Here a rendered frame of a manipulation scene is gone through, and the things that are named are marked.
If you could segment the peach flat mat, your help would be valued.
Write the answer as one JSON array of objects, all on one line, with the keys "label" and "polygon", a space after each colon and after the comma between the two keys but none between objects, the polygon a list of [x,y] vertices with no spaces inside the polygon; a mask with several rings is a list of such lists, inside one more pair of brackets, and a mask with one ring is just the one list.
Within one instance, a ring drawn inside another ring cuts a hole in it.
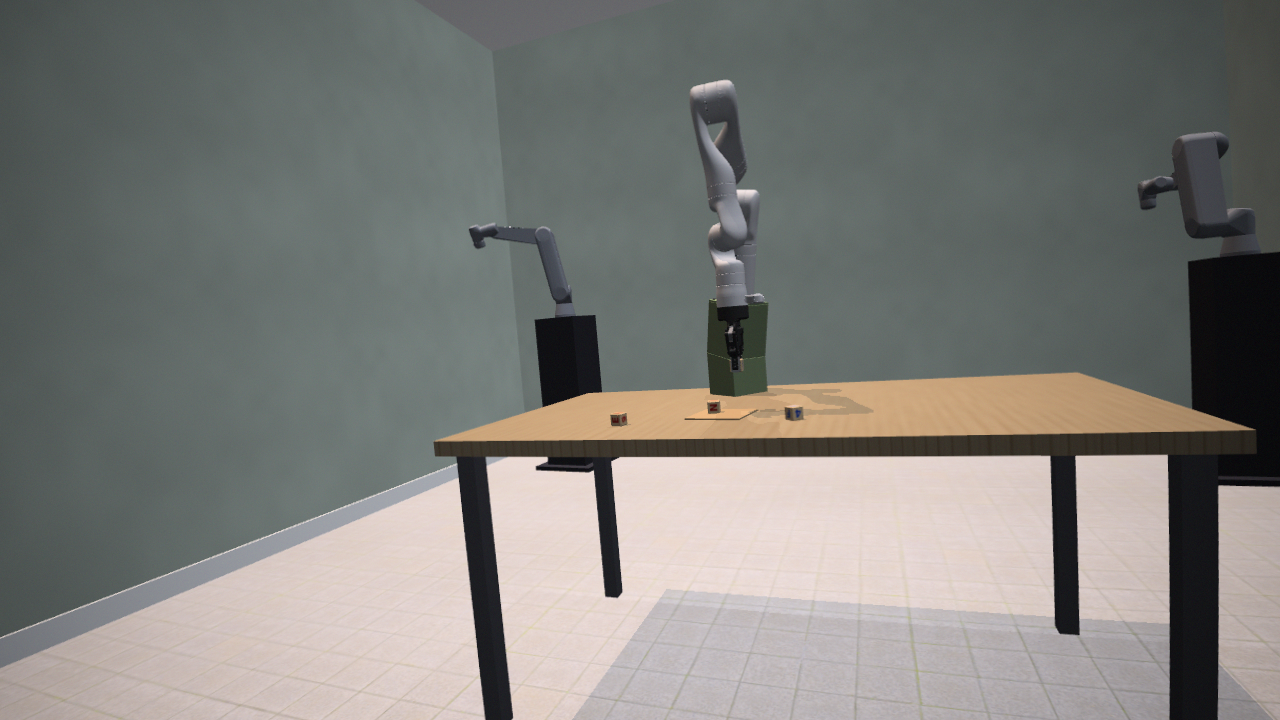
[{"label": "peach flat mat", "polygon": [[708,414],[708,409],[701,413],[696,413],[691,416],[686,416],[685,420],[741,420],[758,409],[721,409],[721,413]]}]

